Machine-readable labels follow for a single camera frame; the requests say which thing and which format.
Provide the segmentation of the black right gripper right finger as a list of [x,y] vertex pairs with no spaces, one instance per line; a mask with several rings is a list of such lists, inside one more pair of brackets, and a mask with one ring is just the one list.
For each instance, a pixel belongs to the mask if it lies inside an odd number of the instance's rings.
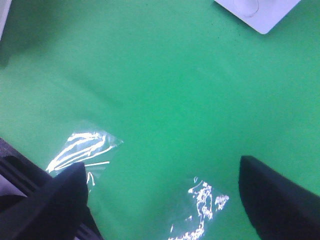
[[239,163],[239,196],[262,240],[318,240],[320,197],[251,155]]

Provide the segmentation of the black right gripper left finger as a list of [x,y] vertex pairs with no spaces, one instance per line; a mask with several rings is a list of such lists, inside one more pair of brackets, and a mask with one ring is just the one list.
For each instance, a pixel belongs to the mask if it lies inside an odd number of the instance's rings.
[[30,196],[0,197],[0,238],[73,240],[87,202],[85,166],[74,163]]

